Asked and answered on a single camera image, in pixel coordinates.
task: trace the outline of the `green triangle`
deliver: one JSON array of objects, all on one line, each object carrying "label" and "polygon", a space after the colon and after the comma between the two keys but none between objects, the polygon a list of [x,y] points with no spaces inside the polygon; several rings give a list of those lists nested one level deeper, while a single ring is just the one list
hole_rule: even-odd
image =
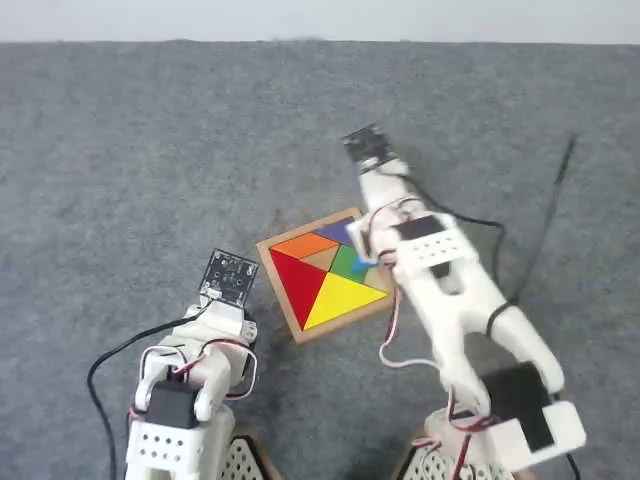
[{"label": "green triangle", "polygon": [[364,284],[364,277],[367,276],[367,269],[358,270],[357,272],[352,270],[357,259],[358,254],[353,248],[347,245],[340,245],[338,253],[336,253],[333,263],[331,264],[331,270],[329,271],[336,275],[340,275],[343,278],[348,278],[354,282]]}]

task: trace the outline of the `pegboard base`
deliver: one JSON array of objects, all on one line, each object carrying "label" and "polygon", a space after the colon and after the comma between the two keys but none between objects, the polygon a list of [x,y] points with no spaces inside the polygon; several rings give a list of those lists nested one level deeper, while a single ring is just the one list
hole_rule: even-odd
[{"label": "pegboard base", "polygon": [[[414,448],[404,463],[398,480],[450,480],[455,459],[433,447]],[[460,480],[514,480],[502,467],[488,464],[465,464]]]},{"label": "pegboard base", "polygon": [[236,436],[229,444],[221,480],[271,480],[251,437]]}]

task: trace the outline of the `circuit board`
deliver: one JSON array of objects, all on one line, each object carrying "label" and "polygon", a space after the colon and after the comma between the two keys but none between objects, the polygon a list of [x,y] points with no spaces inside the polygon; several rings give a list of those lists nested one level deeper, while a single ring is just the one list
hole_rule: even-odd
[{"label": "circuit board", "polygon": [[398,158],[384,130],[375,123],[350,133],[342,142],[361,174]]},{"label": "circuit board", "polygon": [[242,308],[258,267],[252,260],[215,249],[200,282],[200,295]]}]

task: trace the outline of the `red triangle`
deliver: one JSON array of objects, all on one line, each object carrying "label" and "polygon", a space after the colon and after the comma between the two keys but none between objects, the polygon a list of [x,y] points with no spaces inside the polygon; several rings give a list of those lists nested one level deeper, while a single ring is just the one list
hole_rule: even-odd
[{"label": "red triangle", "polygon": [[303,329],[327,272],[276,250],[271,250],[271,258]]}]

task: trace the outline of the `yellow triangle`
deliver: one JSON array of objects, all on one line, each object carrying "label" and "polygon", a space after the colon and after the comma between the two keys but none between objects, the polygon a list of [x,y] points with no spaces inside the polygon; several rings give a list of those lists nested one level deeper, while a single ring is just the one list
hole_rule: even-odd
[{"label": "yellow triangle", "polygon": [[386,295],[385,292],[329,272],[320,287],[304,330],[364,307]]}]

